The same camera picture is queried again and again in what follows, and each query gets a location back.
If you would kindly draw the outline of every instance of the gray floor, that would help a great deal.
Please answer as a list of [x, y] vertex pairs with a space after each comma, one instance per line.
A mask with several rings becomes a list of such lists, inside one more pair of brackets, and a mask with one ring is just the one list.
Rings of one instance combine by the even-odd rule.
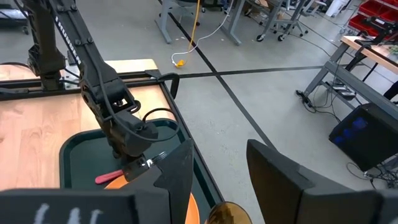
[[[183, 68], [177, 69], [170, 63], [171, 54], [186, 51], [188, 41], [169, 19], [167, 28], [174, 42], [164, 42], [154, 22], [161, 9], [156, 0], [85, 0], [78, 2], [78, 7], [105, 60], [153, 58], [162, 73], [211, 71], [196, 52], [192, 52]], [[347, 11], [334, 19], [303, 17], [301, 21], [311, 29], [304, 39], [332, 54], [339, 44], [341, 25], [351, 13]], [[207, 11], [196, 39], [212, 32], [223, 16]], [[190, 33], [192, 20], [183, 19], [182, 27]], [[298, 37], [288, 36], [278, 42], [277, 35], [269, 33], [263, 42], [256, 42], [261, 32], [262, 27], [252, 19], [241, 17], [236, 30], [243, 42], [241, 46], [235, 46], [219, 31], [201, 41], [199, 48], [218, 72], [320, 66], [329, 58], [323, 50]], [[60, 50], [66, 51], [59, 35], [57, 40]], [[0, 62], [25, 62], [31, 44], [31, 37], [18, 30], [0, 30]], [[351, 58], [346, 54], [341, 62], [348, 63]], [[353, 71], [360, 78], [373, 66], [370, 60], [364, 63]], [[336, 120], [327, 114], [309, 113], [294, 95], [294, 90], [303, 90], [318, 71], [247, 73], [225, 75], [223, 79], [281, 153], [352, 189], [371, 189], [368, 181], [357, 179], [346, 170], [350, 159], [329, 142], [328, 135]], [[383, 93], [397, 80], [397, 75], [379, 67], [366, 83]], [[324, 102], [323, 87], [314, 99], [317, 105]], [[247, 139], [262, 141], [258, 133], [215, 77], [182, 79], [176, 101], [224, 198], [242, 205], [254, 223], [264, 223], [245, 156]], [[339, 100], [333, 105], [340, 118], [350, 112]], [[384, 185], [376, 182], [376, 187]]]

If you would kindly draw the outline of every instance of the yellow cable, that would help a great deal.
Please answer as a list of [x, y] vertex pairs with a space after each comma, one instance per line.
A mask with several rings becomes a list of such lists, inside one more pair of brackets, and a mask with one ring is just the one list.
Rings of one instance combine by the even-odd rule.
[[[199, 16], [199, 9], [200, 9], [200, 0], [198, 0], [197, 3], [197, 13], [195, 15], [195, 21], [193, 22], [193, 29], [192, 29], [192, 33], [191, 33], [191, 41], [189, 42], [188, 45], [188, 52], [191, 50], [191, 46], [192, 46], [192, 42], [193, 39], [195, 38], [195, 31], [197, 29], [197, 22], [198, 22], [198, 16]], [[175, 65], [177, 68], [184, 66], [186, 63], [188, 62], [188, 59], [186, 61], [184, 60], [180, 60], [177, 62], [177, 64]]]

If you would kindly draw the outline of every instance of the black cable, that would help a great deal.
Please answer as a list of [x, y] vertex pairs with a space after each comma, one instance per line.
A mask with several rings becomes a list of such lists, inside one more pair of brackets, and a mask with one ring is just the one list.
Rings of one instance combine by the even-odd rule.
[[[317, 91], [319, 90], [319, 87], [321, 85], [318, 85], [317, 89], [315, 90], [313, 97], [312, 97], [312, 101], [315, 103], [315, 95], [317, 94]], [[329, 98], [329, 93], [326, 93], [326, 100], [325, 103], [322, 106], [316, 106], [316, 108], [323, 108], [324, 106], [326, 106], [326, 104], [328, 103], [328, 98]]]
[[18, 9], [20, 10], [20, 12], [25, 16], [25, 18], [27, 19], [28, 16], [24, 10], [24, 8], [19, 4], [19, 2], [17, 0], [14, 0], [15, 5], [18, 7]]
[[328, 19], [328, 18], [326, 18], [325, 16], [321, 15], [321, 12], [317, 12], [317, 14], [318, 14], [320, 17], [326, 19], [327, 21], [331, 22], [332, 24], [334, 24], [334, 25], [336, 25], [336, 26], [338, 26], [338, 27], [340, 27], [340, 28], [342, 28], [342, 26], [344, 25], [344, 24], [337, 24], [337, 23], [331, 21], [330, 19]]
[[334, 117], [336, 118], [337, 122], [341, 123], [341, 120], [336, 116], [335, 108], [333, 107], [333, 100], [335, 100], [338, 93], [336, 93], [335, 97], [331, 100], [331, 110], [333, 112]]
[[69, 74], [73, 75], [74, 77], [76, 77], [76, 78], [80, 78], [78, 75], [76, 75], [75, 73], [71, 72], [69, 69], [67, 69], [67, 68], [64, 68], [64, 70], [65, 70], [67, 73], [69, 73]]
[[0, 65], [17, 65], [17, 66], [22, 66], [22, 67], [30, 69], [30, 67], [27, 64], [20, 63], [20, 62], [3, 62], [3, 63], [0, 63]]
[[360, 105], [362, 105], [362, 102], [360, 102], [360, 100], [355, 96], [355, 100], [360, 104]]
[[370, 180], [370, 179], [368, 179], [368, 178], [360, 177], [360, 176], [354, 174], [354, 173], [348, 168], [348, 165], [355, 166], [358, 170], [361, 170], [361, 169], [360, 169], [356, 164], [354, 164], [354, 163], [352, 163], [352, 162], [347, 162], [346, 168], [347, 168], [348, 172], [350, 172], [350, 174], [352, 174], [353, 176], [355, 176], [355, 177], [357, 177], [357, 178], [359, 178], [359, 179], [361, 179], [361, 180]]
[[330, 55], [325, 49], [321, 48], [319, 45], [314, 44], [313, 42], [311, 42], [311, 41], [309, 41], [309, 40], [306, 40], [306, 39], [304, 39], [304, 38], [302, 38], [302, 37], [296, 36], [296, 35], [294, 35], [294, 34], [289, 34], [289, 35], [292, 35], [292, 36], [294, 36], [294, 37], [297, 37], [297, 38], [299, 38], [299, 39], [302, 39], [302, 40], [308, 42], [309, 44], [312, 44], [312, 45], [318, 47], [319, 49], [323, 50], [324, 53], [326, 53], [329, 57], [331, 57], [331, 55]]
[[[144, 123], [147, 123], [147, 117], [148, 117], [150, 114], [152, 114], [153, 112], [156, 112], [156, 111], [168, 111], [168, 112], [170, 112], [170, 113], [174, 116], [174, 118], [176, 118], [174, 112], [173, 112], [171, 109], [168, 109], [168, 108], [156, 108], [156, 109], [150, 110], [148, 113], [146, 113], [146, 114], [144, 115], [144, 117], [142, 118], [142, 121], [143, 121]], [[178, 134], [179, 131], [180, 131], [180, 125], [177, 124], [177, 128], [174, 130], [174, 133], [171, 135], [171, 138], [174, 137], [174, 136], [176, 136], [176, 135]]]
[[[81, 37], [82, 37], [82, 34], [81, 34], [80, 29], [78, 28], [78, 24], [76, 23], [76, 20], [73, 18], [73, 16], [71, 16], [71, 12], [70, 12], [70, 11], [68, 11], [67, 13], [68, 13], [68, 16], [70, 17], [70, 19], [71, 19], [71, 21], [72, 21], [72, 24], [73, 24], [75, 27], [77, 27], [76, 31], [77, 31], [77, 33], [78, 33], [79, 38], [81, 38]], [[91, 53], [91, 50], [88, 48], [88, 45], [85, 44], [85, 45], [84, 45], [84, 48], [85, 48], [85, 50], [87, 51], [87, 53], [88, 53], [88, 55], [89, 55], [89, 58], [92, 58], [92, 57], [90, 57], [92, 53]], [[97, 63], [96, 63], [95, 61], [92, 61], [92, 63], [93, 63], [93, 65], [94, 65], [94, 67], [95, 67], [95, 70], [96, 70], [96, 72], [97, 72], [97, 76], [98, 76], [98, 79], [99, 79], [99, 87], [101, 88], [102, 94], [103, 94], [103, 96], [104, 96], [104, 101], [105, 101], [106, 109], [108, 110], [109, 114], [110, 114], [111, 117], [114, 119], [114, 121], [115, 121], [115, 123], [116, 123], [117, 125], [119, 125], [120, 127], [122, 127], [122, 128], [123, 128], [126, 132], [128, 132], [129, 134], [132, 134], [132, 135], [134, 135], [135, 137], [137, 137], [137, 138], [139, 138], [139, 139], [142, 139], [142, 140], [144, 140], [144, 141], [148, 141], [148, 142], [161, 142], [161, 141], [166, 141], [166, 140], [171, 139], [171, 138], [174, 137], [175, 135], [177, 135], [177, 132], [174, 132], [173, 135], [168, 136], [168, 137], [166, 137], [166, 138], [162, 138], [162, 139], [159, 139], [159, 138], [158, 138], [158, 139], [152, 139], [152, 138], [145, 138], [145, 137], [143, 137], [143, 136], [141, 136], [141, 135], [135, 133], [134, 131], [131, 131], [126, 125], [124, 125], [123, 122], [120, 121], [120, 119], [119, 119], [119, 118], [116, 116], [116, 114], [114, 113], [114, 111], [113, 111], [113, 109], [112, 109], [112, 106], [111, 106], [111, 103], [109, 102], [108, 95], [106, 94], [106, 90], [105, 90], [105, 86], [104, 86], [104, 80], [103, 80], [103, 77], [102, 77], [102, 74], [101, 74], [101, 69], [99, 68], [99, 66], [97, 65]], [[171, 111], [171, 113], [174, 115], [175, 119], [177, 119], [176, 114], [175, 114], [173, 111]], [[179, 129], [179, 126], [180, 126], [180, 123], [177, 121], [177, 129]]]
[[370, 179], [369, 181], [371, 182], [371, 185], [372, 185], [373, 189], [374, 189], [374, 190], [377, 190], [376, 187], [375, 187], [374, 184], [373, 184], [373, 179]]

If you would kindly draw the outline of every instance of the metal table leg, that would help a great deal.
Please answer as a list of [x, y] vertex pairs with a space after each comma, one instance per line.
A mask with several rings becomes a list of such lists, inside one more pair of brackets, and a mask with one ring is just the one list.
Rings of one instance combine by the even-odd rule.
[[241, 15], [245, 0], [238, 0], [238, 1], [239, 2], [236, 4], [237, 6], [232, 11], [233, 15], [232, 15], [232, 19], [231, 19], [231, 22], [229, 23], [228, 28], [225, 27], [226, 24], [224, 24], [221, 27], [221, 30], [225, 33], [225, 35], [229, 39], [231, 39], [237, 46], [241, 45], [242, 42], [235, 35], [235, 28], [236, 28], [236, 24], [238, 23], [239, 16]]
[[267, 24], [266, 24], [264, 30], [262, 31], [262, 34], [260, 34], [260, 35], [258, 35], [258, 36], [256, 37], [256, 40], [257, 40], [258, 42], [262, 41], [262, 40], [266, 37], [269, 28], [270, 28], [271, 26], [273, 26], [274, 24], [276, 24], [275, 18], [276, 18], [277, 15], [278, 15], [278, 12], [279, 12], [279, 10], [280, 10], [281, 5], [282, 5], [282, 4], [279, 4], [278, 7], [274, 7], [273, 10], [271, 11], [271, 13], [269, 14]]
[[301, 0], [299, 2], [296, 10], [294, 11], [294, 13], [292, 15], [292, 18], [290, 19], [290, 21], [292, 21], [292, 22], [287, 24], [285, 32], [278, 37], [279, 41], [284, 40], [286, 35], [288, 35], [288, 33], [290, 33], [290, 31], [292, 30], [292, 26], [294, 26], [297, 23], [297, 20], [299, 18], [299, 15], [300, 15], [301, 11], [303, 10], [305, 2], [306, 2], [305, 0]]
[[351, 72], [331, 61], [328, 61], [325, 64], [324, 68], [327, 68], [330, 72], [333, 73], [336, 71], [334, 75], [345, 85], [351, 87], [365, 100], [368, 100], [369, 102], [372, 102], [380, 107], [380, 109], [384, 110], [394, 119], [398, 119], [398, 106], [396, 106], [383, 95], [378, 93], [376, 90], [362, 82], [362, 80], [356, 78]]
[[[329, 61], [330, 62], [337, 62], [339, 59], [344, 55], [346, 50], [349, 48], [349, 45], [345, 43], [341, 43], [340, 46], [337, 48], [335, 53], [330, 57]], [[329, 70], [326, 68], [326, 64], [322, 67], [322, 69], [318, 72], [318, 75], [311, 81], [311, 83], [308, 85], [308, 87], [305, 89], [303, 92], [304, 96], [308, 97], [309, 94], [318, 86], [321, 84], [321, 81], [323, 78], [328, 74]]]
[[171, 43], [172, 39], [167, 32], [166, 25], [167, 25], [167, 18], [169, 16], [169, 7], [170, 7], [170, 0], [163, 0], [162, 3], [162, 13], [159, 18], [155, 19], [157, 27], [160, 29], [166, 43]]

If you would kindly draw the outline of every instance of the black clamp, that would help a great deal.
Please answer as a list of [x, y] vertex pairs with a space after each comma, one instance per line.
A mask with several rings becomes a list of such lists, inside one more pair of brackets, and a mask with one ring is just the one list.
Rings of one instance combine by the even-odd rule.
[[162, 75], [158, 69], [145, 70], [145, 74], [149, 75], [161, 82], [171, 80], [172, 85], [170, 87], [170, 93], [171, 93], [173, 99], [175, 99], [175, 97], [177, 96], [178, 86], [180, 84], [180, 75], [178, 75], [177, 73], [166, 73], [166, 74]]
[[358, 57], [358, 56], [362, 55], [363, 49], [368, 49], [368, 50], [371, 50], [371, 49], [372, 49], [372, 45], [371, 45], [371, 44], [364, 44], [364, 43], [362, 43], [361, 40], [359, 40], [359, 39], [356, 39], [355, 42], [361, 46], [361, 48], [359, 48], [359, 49], [356, 51], [355, 57]]

